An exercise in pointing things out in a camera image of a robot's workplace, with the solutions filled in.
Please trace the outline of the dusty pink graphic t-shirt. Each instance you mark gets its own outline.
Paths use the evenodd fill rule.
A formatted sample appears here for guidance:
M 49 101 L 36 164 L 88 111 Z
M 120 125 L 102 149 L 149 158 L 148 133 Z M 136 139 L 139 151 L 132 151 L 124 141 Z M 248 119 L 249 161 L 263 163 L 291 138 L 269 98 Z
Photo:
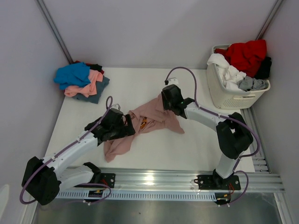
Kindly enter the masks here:
M 103 149 L 106 162 L 111 162 L 116 156 L 127 153 L 134 138 L 140 134 L 161 129 L 169 129 L 178 134 L 185 133 L 175 113 L 164 109 L 161 94 L 136 109 L 130 110 L 128 114 L 131 117 L 135 134 L 105 142 Z

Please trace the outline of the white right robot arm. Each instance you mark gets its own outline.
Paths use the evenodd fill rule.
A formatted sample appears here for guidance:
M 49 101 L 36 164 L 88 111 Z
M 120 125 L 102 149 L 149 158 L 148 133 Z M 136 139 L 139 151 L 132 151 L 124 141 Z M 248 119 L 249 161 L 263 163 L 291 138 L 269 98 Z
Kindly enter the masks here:
M 161 94 L 165 110 L 185 119 L 197 121 L 216 132 L 222 155 L 213 171 L 213 184 L 219 189 L 225 188 L 234 173 L 239 157 L 253 142 L 253 136 L 243 116 L 238 112 L 221 115 L 206 109 L 192 98 L 183 98 L 181 89 L 174 84 L 164 87 Z

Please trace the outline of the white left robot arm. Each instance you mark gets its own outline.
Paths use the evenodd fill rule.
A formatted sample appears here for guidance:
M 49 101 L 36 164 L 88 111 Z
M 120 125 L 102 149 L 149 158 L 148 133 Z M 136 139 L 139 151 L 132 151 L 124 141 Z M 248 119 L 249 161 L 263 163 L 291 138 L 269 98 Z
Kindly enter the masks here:
M 135 134 L 129 114 L 117 109 L 107 109 L 102 117 L 89 123 L 83 132 L 59 152 L 42 159 L 32 157 L 25 169 L 21 182 L 20 202 L 25 192 L 41 205 L 52 202 L 64 190 L 73 187 L 98 187 L 110 189 L 104 183 L 101 169 L 91 162 L 85 162 L 78 168 L 68 167 L 85 153 L 95 149 L 104 142 L 129 137 Z

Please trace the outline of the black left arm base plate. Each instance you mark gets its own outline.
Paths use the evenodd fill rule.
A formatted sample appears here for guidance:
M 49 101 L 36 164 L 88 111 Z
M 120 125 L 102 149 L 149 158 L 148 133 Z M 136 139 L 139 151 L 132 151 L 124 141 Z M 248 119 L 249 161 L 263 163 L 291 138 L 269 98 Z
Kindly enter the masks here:
M 90 183 L 105 184 L 110 188 L 114 188 L 115 178 L 115 173 L 98 173 L 94 175 Z

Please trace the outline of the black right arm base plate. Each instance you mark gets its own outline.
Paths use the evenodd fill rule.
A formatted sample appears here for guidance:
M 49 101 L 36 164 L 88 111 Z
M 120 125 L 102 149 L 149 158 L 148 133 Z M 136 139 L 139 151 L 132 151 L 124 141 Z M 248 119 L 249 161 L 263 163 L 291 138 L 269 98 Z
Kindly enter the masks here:
M 198 184 L 202 190 L 240 190 L 241 185 L 237 175 L 223 179 L 213 175 L 198 175 L 194 182 Z

